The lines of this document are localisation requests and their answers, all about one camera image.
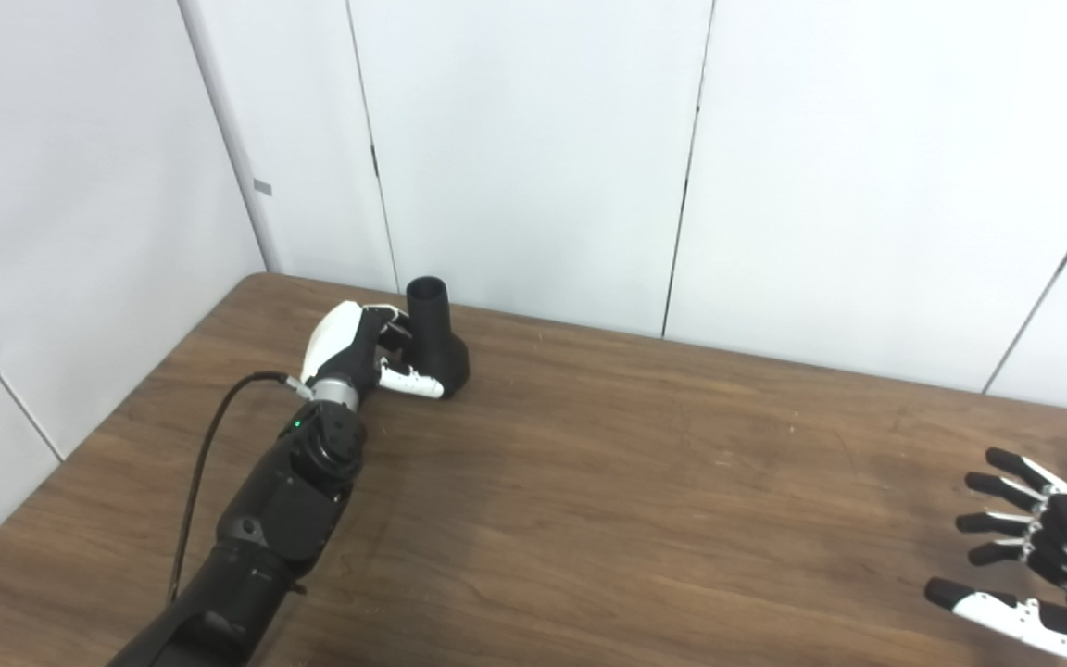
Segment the black tube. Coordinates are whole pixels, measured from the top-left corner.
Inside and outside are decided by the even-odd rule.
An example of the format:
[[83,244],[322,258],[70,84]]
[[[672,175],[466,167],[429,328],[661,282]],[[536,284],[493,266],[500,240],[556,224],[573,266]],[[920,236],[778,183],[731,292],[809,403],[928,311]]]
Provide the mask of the black tube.
[[449,398],[467,383],[467,346],[452,332],[452,313],[447,301],[447,284],[436,277],[416,277],[405,287],[407,309],[411,312],[414,343],[403,361],[424,376],[444,385]]

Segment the robot finger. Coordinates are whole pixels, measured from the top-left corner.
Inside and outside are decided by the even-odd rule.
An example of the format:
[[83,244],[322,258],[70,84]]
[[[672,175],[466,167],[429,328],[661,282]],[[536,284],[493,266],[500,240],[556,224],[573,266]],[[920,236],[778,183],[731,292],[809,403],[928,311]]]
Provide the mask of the robot finger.
[[366,304],[365,309],[377,313],[378,316],[381,316],[382,321],[397,324],[407,333],[411,330],[411,316],[402,308],[391,304]]
[[951,579],[928,579],[924,599],[950,613],[1034,649],[1067,658],[1067,607],[1013,594],[981,591]]
[[1045,496],[1019,481],[1008,480],[996,474],[967,473],[966,486],[983,494],[990,494],[1014,504],[1015,507],[1036,514],[1045,503]]
[[970,566],[990,566],[994,562],[1002,562],[1004,560],[1020,560],[1023,556],[1023,545],[1026,540],[1023,537],[1014,537],[1014,539],[1008,540],[994,540],[992,542],[986,542],[986,544],[975,545],[974,549],[970,550],[967,557],[970,559]]
[[1003,473],[1015,474],[1038,494],[1047,494],[1047,488],[1053,482],[1060,481],[1058,477],[1047,472],[1033,460],[1024,459],[1017,452],[1001,450],[999,447],[990,447],[989,450],[986,450],[986,463],[994,465]]
[[378,385],[391,392],[412,394],[416,397],[440,398],[444,396],[444,384],[430,376],[420,375],[408,364],[382,359],[378,363],[381,380]]
[[988,510],[958,517],[955,524],[962,533],[1000,533],[1007,537],[1024,537],[1033,521],[1032,517]]

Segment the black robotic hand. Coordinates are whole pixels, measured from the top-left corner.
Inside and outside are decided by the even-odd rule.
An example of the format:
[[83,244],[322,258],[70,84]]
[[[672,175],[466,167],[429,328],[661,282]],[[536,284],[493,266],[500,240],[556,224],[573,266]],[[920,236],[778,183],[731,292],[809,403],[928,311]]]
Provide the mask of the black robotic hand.
[[[990,448],[986,461],[1022,482],[986,473],[969,473],[966,486],[1002,497],[1028,515],[984,511],[958,517],[962,533],[1000,533],[1005,539],[970,552],[974,566],[1020,561],[1067,593],[1067,482],[1033,460]],[[983,591],[949,579],[933,578],[924,587],[928,601],[1034,649],[1067,657],[1067,607],[1024,600],[1010,593]]]

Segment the black wire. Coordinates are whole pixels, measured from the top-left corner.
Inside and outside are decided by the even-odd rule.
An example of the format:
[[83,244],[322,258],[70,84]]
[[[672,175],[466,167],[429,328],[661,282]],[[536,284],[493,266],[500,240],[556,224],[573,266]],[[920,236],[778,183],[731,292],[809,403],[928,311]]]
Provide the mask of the black wire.
[[242,377],[233,387],[228,388],[228,394],[221,399],[221,404],[217,406],[217,413],[212,415],[212,424],[208,424],[208,431],[204,434],[204,442],[200,443],[200,452],[195,456],[195,470],[192,472],[192,482],[187,489],[187,504],[184,506],[184,519],[179,523],[179,543],[175,544],[175,559],[171,566],[171,585],[166,587],[166,604],[175,602],[175,594],[179,591],[179,573],[184,569],[184,551],[187,549],[187,533],[192,527],[192,511],[195,510],[195,494],[201,490],[201,477],[204,474],[204,461],[208,459],[208,448],[212,446],[212,438],[217,434],[217,427],[221,426],[221,417],[224,417],[228,402],[234,400],[237,392],[240,392],[245,384],[257,383],[259,380],[274,380],[275,383],[286,384],[287,375],[274,370],[259,370],[250,372]]

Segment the black finger segment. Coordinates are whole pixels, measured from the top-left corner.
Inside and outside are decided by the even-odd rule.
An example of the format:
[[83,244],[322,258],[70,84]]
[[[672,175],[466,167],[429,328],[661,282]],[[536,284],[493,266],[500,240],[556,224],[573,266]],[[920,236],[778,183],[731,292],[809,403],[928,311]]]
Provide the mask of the black finger segment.
[[1001,450],[999,447],[990,447],[989,450],[986,450],[986,463],[994,465],[994,467],[1002,470],[1004,473],[1015,474],[1016,477],[1020,477],[1021,480],[1028,482],[1034,490],[1042,491],[1045,487],[1049,486],[1049,480],[1042,474],[1037,473],[1029,464],[1029,460],[1023,459],[1017,452]]
[[956,525],[962,533],[1000,533],[1008,537],[1023,537],[1032,526],[1032,518],[981,511],[978,514],[958,517]]
[[981,591],[973,586],[966,586],[951,579],[933,577],[924,584],[924,599],[938,607],[947,608],[952,612],[961,600],[973,594],[986,594],[992,597],[1008,607],[1016,608],[1020,602],[1012,593],[997,593],[991,591]]
[[1022,552],[1021,540],[986,542],[986,544],[970,550],[970,565],[982,567],[1003,560],[1019,560]]
[[986,473],[967,473],[966,486],[983,494],[990,494],[1014,504],[1015,507],[1024,511],[1035,511],[1041,497],[1007,478]]

